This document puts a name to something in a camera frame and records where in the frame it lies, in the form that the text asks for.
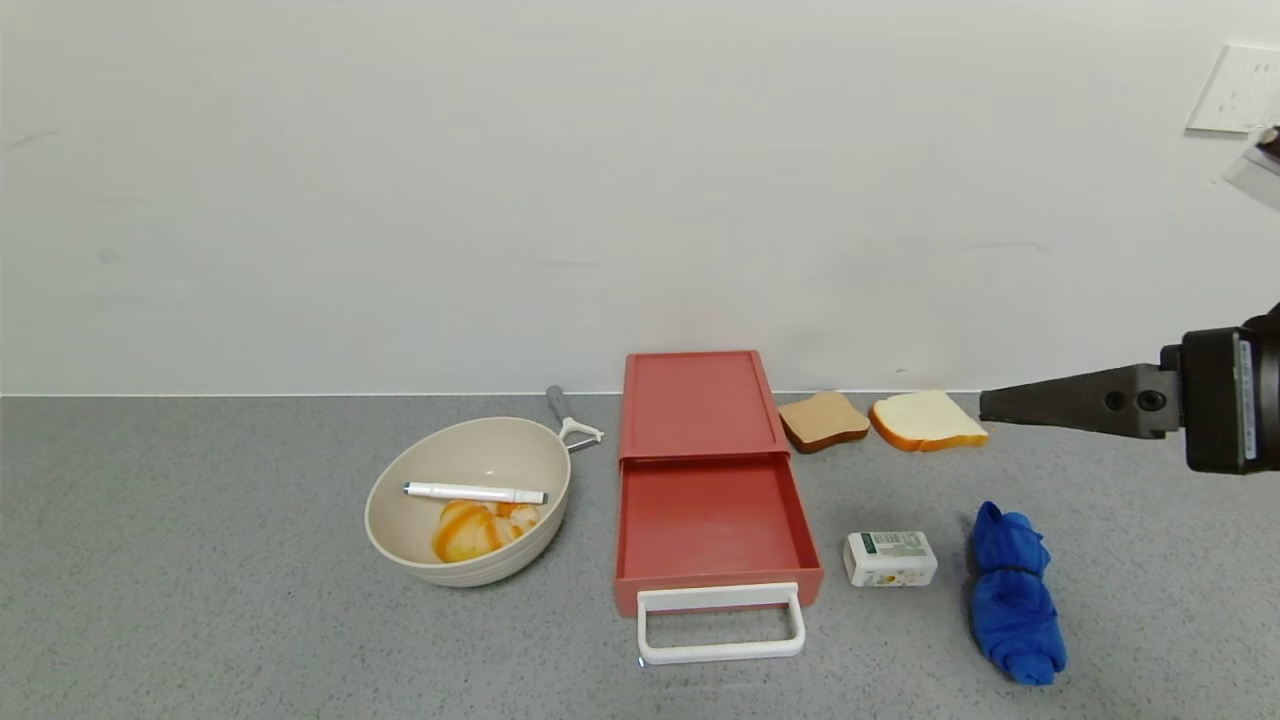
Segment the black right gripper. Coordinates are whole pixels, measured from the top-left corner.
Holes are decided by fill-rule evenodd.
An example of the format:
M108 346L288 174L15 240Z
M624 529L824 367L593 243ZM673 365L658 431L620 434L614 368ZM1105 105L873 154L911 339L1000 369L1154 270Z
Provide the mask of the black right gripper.
M1138 439L1184 424L1193 471L1277 471L1279 306L1242 325L1189 332L1156 364L986 389L978 404L983 421Z

